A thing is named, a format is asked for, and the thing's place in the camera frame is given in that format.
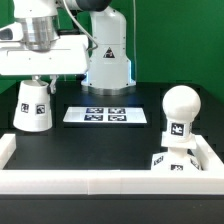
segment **green wall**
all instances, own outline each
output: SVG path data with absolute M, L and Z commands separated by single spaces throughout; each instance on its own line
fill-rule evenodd
M 136 4 L 137 81 L 197 83 L 224 102 L 224 1 L 136 0 Z M 133 2 L 114 0 L 111 6 L 127 18 L 127 54 L 133 60 Z M 0 9 L 0 26 L 12 22 L 12 1 L 1 0 Z M 69 22 L 65 13 L 60 15 Z M 90 25 L 87 14 L 80 20 Z M 0 90 L 15 78 L 1 79 Z

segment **white sphere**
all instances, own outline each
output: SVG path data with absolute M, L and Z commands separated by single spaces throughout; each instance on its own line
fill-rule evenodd
M 163 98 L 163 110 L 167 119 L 179 123 L 192 122 L 200 107 L 198 94 L 188 86 L 173 87 Z

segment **white plastic frame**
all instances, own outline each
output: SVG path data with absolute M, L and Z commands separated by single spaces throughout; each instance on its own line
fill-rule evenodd
M 224 165 L 222 161 L 201 136 L 196 136 L 196 141 L 197 150 L 194 153 L 204 168 L 201 172 L 1 170 L 0 194 L 224 195 Z M 0 161 L 6 163 L 16 147 L 15 135 L 4 135 L 0 140 L 0 145 Z

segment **black tabletop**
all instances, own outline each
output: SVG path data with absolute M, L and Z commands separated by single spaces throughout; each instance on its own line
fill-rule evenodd
M 100 96 L 83 92 L 78 82 L 58 82 L 57 93 L 51 96 L 53 127 L 29 133 L 12 125 L 16 84 L 0 95 L 0 134 L 16 133 L 17 138 L 17 150 L 5 169 L 149 170 L 152 155 L 166 150 L 160 146 L 162 131 L 166 130 L 161 102 L 173 86 L 138 83 L 133 93 Z M 204 88 L 189 86 L 202 102 L 192 132 L 202 135 L 224 161 L 224 105 Z M 147 124 L 64 123 L 69 106 L 141 107 Z M 204 223 L 220 223 L 223 199 L 190 195 L 2 195 L 0 214 L 4 223 L 198 223 L 203 217 Z

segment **warning label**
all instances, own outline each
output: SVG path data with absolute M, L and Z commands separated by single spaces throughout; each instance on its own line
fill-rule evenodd
M 109 47 L 109 49 L 107 50 L 107 52 L 105 53 L 105 55 L 103 56 L 104 58 L 115 58 L 114 53 L 112 51 L 112 49 Z

